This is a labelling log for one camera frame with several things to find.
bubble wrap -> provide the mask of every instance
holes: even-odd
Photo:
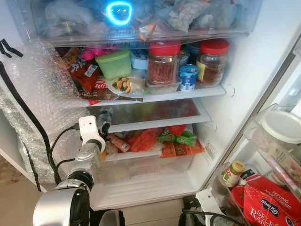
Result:
[[[37,117],[52,144],[61,131],[77,123],[80,117],[87,116],[88,111],[84,107],[76,107],[82,105],[82,100],[52,46],[34,43],[19,48],[19,51],[24,54],[22,58],[6,59],[3,64],[16,90]],[[54,182],[42,136],[2,79],[0,79],[0,108],[15,128],[20,140],[29,149],[39,181]],[[81,144],[79,132],[77,133],[77,136],[66,133],[59,140],[53,153],[55,163],[72,157],[71,155],[79,150]],[[23,144],[19,147],[26,169],[32,173]]]

white lid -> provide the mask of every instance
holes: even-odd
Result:
[[[262,127],[274,138],[290,144],[301,143],[301,119],[283,111],[270,111],[261,118]]]

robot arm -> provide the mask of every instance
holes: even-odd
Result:
[[[83,146],[66,180],[43,194],[34,210],[33,226],[88,226],[89,194],[96,182],[99,154],[105,140],[99,135],[94,116],[79,119]]]

blue yogurt cup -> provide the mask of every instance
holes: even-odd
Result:
[[[183,92],[194,90],[198,75],[198,67],[195,65],[184,65],[180,68],[181,86]]]

red lid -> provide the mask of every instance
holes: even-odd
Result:
[[[244,208],[244,191],[245,186],[236,186],[231,190],[232,195],[234,196],[238,206]]]
[[[159,41],[150,44],[150,53],[157,56],[177,55],[181,50],[181,41]]]
[[[200,50],[203,53],[219,55],[227,53],[230,49],[230,43],[223,39],[212,39],[201,42]]]

